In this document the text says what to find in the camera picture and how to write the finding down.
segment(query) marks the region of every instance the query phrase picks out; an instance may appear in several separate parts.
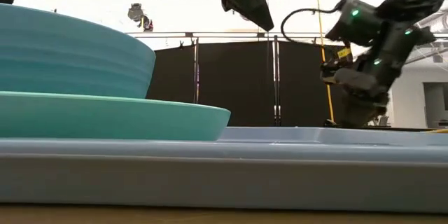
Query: yellow label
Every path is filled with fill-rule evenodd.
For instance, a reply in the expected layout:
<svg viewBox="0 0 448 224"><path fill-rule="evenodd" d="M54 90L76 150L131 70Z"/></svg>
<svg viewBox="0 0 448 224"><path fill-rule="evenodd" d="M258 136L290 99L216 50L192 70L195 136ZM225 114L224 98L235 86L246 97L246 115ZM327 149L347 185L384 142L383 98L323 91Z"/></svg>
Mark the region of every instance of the yellow label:
<svg viewBox="0 0 448 224"><path fill-rule="evenodd" d="M340 50L339 52L337 52L337 56L338 56L339 58L342 58L342 57L346 57L346 56L349 55L350 53L351 53L350 48L344 48L344 49Z"/></svg>

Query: teal bowl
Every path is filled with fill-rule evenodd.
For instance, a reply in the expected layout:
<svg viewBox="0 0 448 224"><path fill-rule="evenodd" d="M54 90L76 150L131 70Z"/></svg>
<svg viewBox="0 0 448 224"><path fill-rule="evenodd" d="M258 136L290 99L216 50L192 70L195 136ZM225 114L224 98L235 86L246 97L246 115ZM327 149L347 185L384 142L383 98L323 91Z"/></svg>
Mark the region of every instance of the teal bowl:
<svg viewBox="0 0 448 224"><path fill-rule="evenodd" d="M0 137L214 141L230 112L198 104L0 92Z"/></svg>
<svg viewBox="0 0 448 224"><path fill-rule="evenodd" d="M155 53L122 32L0 4L0 90L144 98Z"/></svg>

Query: green led light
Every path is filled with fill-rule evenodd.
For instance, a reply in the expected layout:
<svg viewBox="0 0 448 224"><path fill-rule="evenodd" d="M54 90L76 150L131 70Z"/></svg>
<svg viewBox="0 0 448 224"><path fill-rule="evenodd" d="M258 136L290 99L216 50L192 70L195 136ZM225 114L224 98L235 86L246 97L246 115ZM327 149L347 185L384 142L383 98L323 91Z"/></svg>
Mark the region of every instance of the green led light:
<svg viewBox="0 0 448 224"><path fill-rule="evenodd" d="M359 10L354 10L354 11L351 12L351 15L352 15L352 16L356 16L356 15L358 15L358 14L359 14Z"/></svg>

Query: metal pole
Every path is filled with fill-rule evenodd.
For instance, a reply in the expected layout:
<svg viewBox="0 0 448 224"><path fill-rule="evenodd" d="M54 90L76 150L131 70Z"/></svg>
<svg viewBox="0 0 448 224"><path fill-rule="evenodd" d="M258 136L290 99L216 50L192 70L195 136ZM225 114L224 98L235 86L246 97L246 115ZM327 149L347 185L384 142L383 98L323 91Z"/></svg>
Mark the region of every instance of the metal pole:
<svg viewBox="0 0 448 224"><path fill-rule="evenodd" d="M275 97L275 126L281 125L280 117L280 74L279 74L279 37L274 36L274 97Z"/></svg>
<svg viewBox="0 0 448 224"><path fill-rule="evenodd" d="M199 38L196 38L195 43L195 70L193 82L195 86L195 93L193 95L193 103L199 103Z"/></svg>

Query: teal plate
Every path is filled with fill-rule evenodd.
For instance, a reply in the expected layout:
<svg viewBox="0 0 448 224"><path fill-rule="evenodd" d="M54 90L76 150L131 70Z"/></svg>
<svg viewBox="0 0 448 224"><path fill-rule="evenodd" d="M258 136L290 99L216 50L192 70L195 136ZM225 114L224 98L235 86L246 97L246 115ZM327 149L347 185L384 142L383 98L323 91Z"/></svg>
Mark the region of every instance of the teal plate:
<svg viewBox="0 0 448 224"><path fill-rule="evenodd" d="M224 108L145 99L0 92L0 137L215 141Z"/></svg>

